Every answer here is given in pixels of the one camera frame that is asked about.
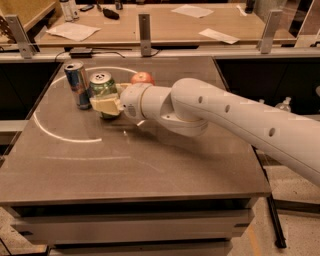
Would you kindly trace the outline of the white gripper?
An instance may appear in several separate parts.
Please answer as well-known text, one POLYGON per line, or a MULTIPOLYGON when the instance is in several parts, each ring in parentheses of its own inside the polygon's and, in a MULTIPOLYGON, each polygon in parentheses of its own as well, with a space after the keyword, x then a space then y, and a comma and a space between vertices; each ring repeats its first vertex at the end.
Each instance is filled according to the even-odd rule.
POLYGON ((142 109, 144 93, 151 87, 150 83, 117 83, 120 95, 110 94, 103 97, 91 97, 90 103, 94 110, 108 115, 118 116, 123 107, 124 114, 131 120, 143 121, 146 116, 142 109))

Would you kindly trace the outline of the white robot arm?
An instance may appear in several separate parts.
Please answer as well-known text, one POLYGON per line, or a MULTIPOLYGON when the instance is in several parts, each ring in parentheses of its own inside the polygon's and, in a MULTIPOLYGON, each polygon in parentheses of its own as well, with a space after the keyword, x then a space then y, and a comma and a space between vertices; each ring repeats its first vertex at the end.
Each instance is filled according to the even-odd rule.
POLYGON ((135 83, 90 99, 96 111, 155 120, 188 137, 215 123, 320 186, 320 122, 224 91, 198 79, 172 87, 135 83))

